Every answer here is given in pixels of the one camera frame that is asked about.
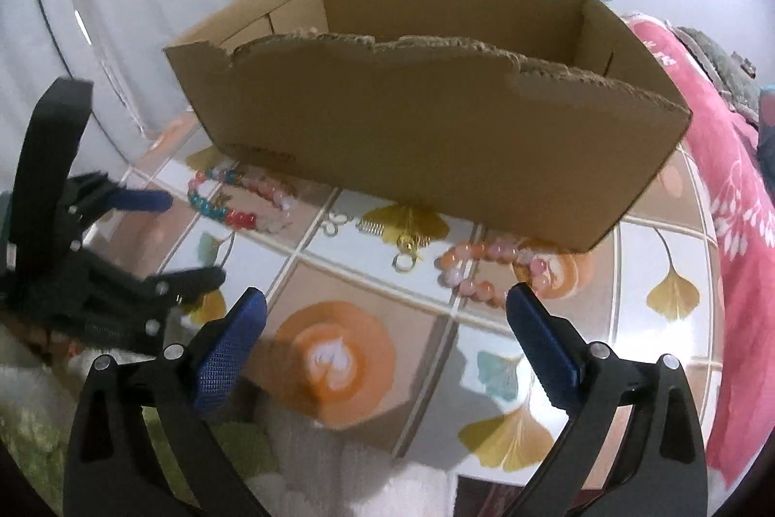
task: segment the green fabric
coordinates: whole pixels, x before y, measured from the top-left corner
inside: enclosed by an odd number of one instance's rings
[[[143,416],[170,489],[179,499],[198,505],[177,465],[156,409],[143,409]],[[210,429],[243,480],[278,471],[269,440],[258,426],[224,422],[211,424]],[[43,423],[40,415],[32,410],[3,407],[0,408],[0,439],[38,495],[61,515],[67,436]]]
[[[170,489],[178,499],[193,506],[199,506],[188,487],[183,471],[177,464],[167,436],[164,435],[164,428],[161,426],[156,408],[145,407],[142,409],[142,415],[145,417],[148,435],[154,444],[156,457]],[[210,429],[218,445],[243,480],[259,473],[278,471],[278,464],[274,460],[266,434],[257,425],[226,422],[211,424]]]
[[[31,410],[0,410],[0,439],[38,495],[62,514],[67,436]]]

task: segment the metal screw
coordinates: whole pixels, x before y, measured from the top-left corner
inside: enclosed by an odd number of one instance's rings
[[[158,320],[149,320],[146,322],[146,333],[148,335],[156,335],[161,329],[161,325]]]
[[[171,344],[164,349],[164,357],[168,360],[176,360],[183,355],[183,351],[185,351],[185,348],[182,344]]]
[[[593,342],[589,345],[589,352],[592,353],[592,357],[597,357],[599,360],[605,360],[611,355],[611,349],[607,344],[602,342]]]
[[[113,358],[110,355],[100,355],[100,357],[94,360],[92,366],[94,366],[95,370],[105,370],[112,361]]]
[[[662,361],[665,362],[665,366],[670,370],[678,370],[681,366],[681,362],[678,361],[678,358],[675,357],[675,355],[665,355],[665,357],[662,358]]]

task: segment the black bracket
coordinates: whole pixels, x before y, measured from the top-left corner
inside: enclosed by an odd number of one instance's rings
[[[170,308],[214,291],[219,267],[138,279],[83,243],[111,209],[166,211],[169,193],[126,189],[106,174],[69,177],[92,111],[92,84],[57,79],[27,128],[3,223],[2,300],[19,318],[84,342],[156,355]]]
[[[587,344],[524,283],[509,291],[506,315],[549,401],[569,420],[504,516],[706,516],[700,421],[678,359],[633,362],[604,343]],[[571,509],[622,405],[633,410],[602,494]]]
[[[64,476],[65,517],[270,517],[234,471],[201,414],[225,400],[266,325],[266,300],[248,289],[226,318],[186,349],[118,365],[102,355],[81,392]],[[199,508],[177,500],[142,418],[155,407]]]

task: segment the ginkgo leaf print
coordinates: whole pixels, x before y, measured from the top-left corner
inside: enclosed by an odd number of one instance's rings
[[[199,244],[197,244],[196,254],[199,263],[203,266],[216,265],[216,259],[218,259],[218,250],[220,250],[223,242],[226,239],[218,239],[217,237],[205,232],[199,238]]]
[[[530,414],[527,401],[506,415],[466,425],[457,437],[482,467],[506,473],[543,462],[554,444],[549,430]]]
[[[522,357],[500,357],[487,351],[479,351],[479,382],[488,396],[501,397],[504,401],[514,401],[517,398],[517,366]]]
[[[220,165],[224,160],[226,157],[211,145],[186,157],[186,166],[195,172],[203,172]]]
[[[646,305],[668,320],[682,320],[700,304],[700,291],[691,281],[677,273],[665,238],[656,228],[654,231],[665,247],[669,269],[663,281],[649,292]]]
[[[226,301],[220,290],[209,292],[200,297],[194,304],[183,305],[182,308],[195,325],[204,325],[226,315]]]

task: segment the orange bead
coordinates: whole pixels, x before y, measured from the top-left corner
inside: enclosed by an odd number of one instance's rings
[[[460,259],[454,250],[447,250],[439,258],[439,267],[446,272],[448,269],[455,267],[459,261]]]
[[[552,284],[552,282],[549,280],[549,277],[545,277],[544,275],[541,275],[540,277],[533,277],[532,280],[532,290],[533,293],[536,296],[541,296],[543,292],[549,289],[549,286]]]
[[[481,259],[484,257],[484,253],[487,250],[487,244],[484,242],[477,242],[475,244],[471,244],[471,258],[472,259]]]
[[[461,261],[468,261],[471,258],[471,244],[468,242],[460,242],[452,251],[455,252],[455,255]]]
[[[477,299],[483,303],[491,300],[495,295],[495,287],[490,281],[482,281],[477,285]]]

